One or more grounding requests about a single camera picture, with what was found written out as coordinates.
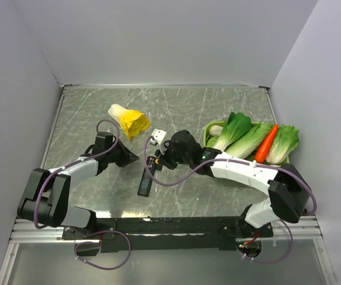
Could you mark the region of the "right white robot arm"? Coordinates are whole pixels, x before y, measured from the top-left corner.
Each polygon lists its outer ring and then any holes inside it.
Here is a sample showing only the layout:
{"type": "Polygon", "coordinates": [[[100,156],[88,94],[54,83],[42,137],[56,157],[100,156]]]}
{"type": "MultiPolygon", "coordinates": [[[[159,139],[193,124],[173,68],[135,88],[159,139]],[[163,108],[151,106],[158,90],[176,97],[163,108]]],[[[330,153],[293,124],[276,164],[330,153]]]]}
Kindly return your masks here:
{"type": "Polygon", "coordinates": [[[276,220],[298,223],[304,215],[310,195],[305,180],[292,164],[258,164],[201,147],[187,130],[176,132],[168,139],[165,131],[156,129],[152,136],[151,144],[159,146],[155,153],[158,162],[168,169],[188,165],[200,175],[235,181],[267,196],[242,213],[239,228],[243,235],[253,236],[262,226],[276,220]]]}

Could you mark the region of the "black remote control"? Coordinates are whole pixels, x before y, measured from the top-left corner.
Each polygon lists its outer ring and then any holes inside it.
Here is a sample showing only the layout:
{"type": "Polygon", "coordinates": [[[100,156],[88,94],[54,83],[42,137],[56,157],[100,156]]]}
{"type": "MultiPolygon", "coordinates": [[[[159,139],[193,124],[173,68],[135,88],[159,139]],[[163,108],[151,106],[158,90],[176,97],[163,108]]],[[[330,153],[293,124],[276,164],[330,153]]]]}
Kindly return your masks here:
{"type": "Polygon", "coordinates": [[[137,192],[138,196],[149,197],[152,182],[153,182],[149,174],[151,174],[152,176],[155,175],[155,172],[157,169],[157,164],[155,161],[156,161],[156,158],[152,156],[149,156],[146,160],[146,165],[148,166],[149,172],[146,169],[144,169],[143,171],[141,181],[139,184],[139,188],[138,188],[138,192],[137,192]]]}

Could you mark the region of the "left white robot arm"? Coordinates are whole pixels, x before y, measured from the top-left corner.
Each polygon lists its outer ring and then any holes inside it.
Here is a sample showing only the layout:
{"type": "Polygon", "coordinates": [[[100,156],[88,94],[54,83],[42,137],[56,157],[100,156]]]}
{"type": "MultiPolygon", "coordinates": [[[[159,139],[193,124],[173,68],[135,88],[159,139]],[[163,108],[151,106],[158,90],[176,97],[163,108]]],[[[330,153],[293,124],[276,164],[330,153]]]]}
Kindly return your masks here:
{"type": "Polygon", "coordinates": [[[78,234],[89,239],[98,230],[96,213],[71,206],[71,188],[83,180],[101,174],[114,163],[125,167],[139,157],[126,148],[111,132],[100,132],[79,158],[53,169],[34,169],[20,199],[17,216],[32,221],[38,229],[50,227],[76,227],[78,234]]]}

